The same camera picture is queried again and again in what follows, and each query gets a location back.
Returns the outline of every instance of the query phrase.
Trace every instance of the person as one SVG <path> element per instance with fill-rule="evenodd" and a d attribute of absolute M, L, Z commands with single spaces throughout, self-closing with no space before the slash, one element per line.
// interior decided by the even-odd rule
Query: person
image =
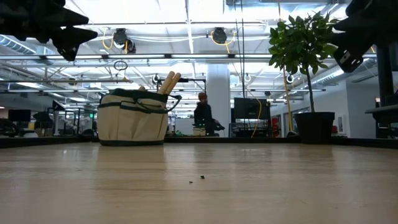
<path fill-rule="evenodd" d="M 197 103 L 197 108 L 193 112 L 195 126 L 204 125 L 206 133 L 209 136 L 214 136 L 214 131 L 224 130 L 224 127 L 220 125 L 216 119 L 211 115 L 211 106 L 208 104 L 206 93 L 199 93 L 199 102 Z"/>

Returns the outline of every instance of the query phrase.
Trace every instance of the canvas tool bag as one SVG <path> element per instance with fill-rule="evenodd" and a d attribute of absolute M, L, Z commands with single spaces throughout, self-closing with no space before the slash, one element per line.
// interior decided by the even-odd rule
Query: canvas tool bag
<path fill-rule="evenodd" d="M 148 91 L 115 89 L 98 106 L 98 137 L 103 146 L 145 146 L 163 144 L 169 95 Z"/>

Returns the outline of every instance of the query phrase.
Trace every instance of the bag handle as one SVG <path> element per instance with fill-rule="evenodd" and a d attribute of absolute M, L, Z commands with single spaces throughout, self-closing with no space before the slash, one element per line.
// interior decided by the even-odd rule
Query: bag handle
<path fill-rule="evenodd" d="M 143 108 L 145 108 L 146 110 L 148 110 L 151 113 L 158 113 L 158 112 L 169 113 L 170 111 L 174 110 L 174 108 L 180 103 L 180 101 L 182 99 L 182 96 L 171 96 L 170 95 L 170 97 L 175 98 L 177 100 L 177 102 L 174 104 L 173 107 L 171 107 L 168 110 L 153 110 L 153 109 L 150 109 L 146 105 L 142 104 L 141 102 L 138 102 L 138 98 L 135 98 L 134 101 L 135 101 L 135 103 L 137 103 L 138 105 L 142 106 Z"/>

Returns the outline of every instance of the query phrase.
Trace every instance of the computer monitor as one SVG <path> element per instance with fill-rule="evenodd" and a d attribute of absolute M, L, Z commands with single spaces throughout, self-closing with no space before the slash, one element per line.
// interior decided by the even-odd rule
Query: computer monitor
<path fill-rule="evenodd" d="M 270 104 L 266 99 L 258 99 L 261 102 L 260 119 L 269 119 Z M 258 119 L 260 104 L 257 99 L 235 98 L 234 99 L 234 117 L 236 119 Z"/>
<path fill-rule="evenodd" d="M 8 120 L 10 121 L 30 121 L 31 116 L 30 110 L 8 110 Z"/>

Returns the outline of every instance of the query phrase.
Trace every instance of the white pillar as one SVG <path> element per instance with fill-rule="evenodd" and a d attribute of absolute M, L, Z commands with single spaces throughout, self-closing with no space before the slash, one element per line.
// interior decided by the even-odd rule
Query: white pillar
<path fill-rule="evenodd" d="M 228 64 L 209 64 L 206 82 L 208 103 L 211 106 L 213 118 L 225 127 L 225 137 L 228 137 L 231 122 Z M 218 134 L 224 137 L 223 131 L 218 131 Z"/>

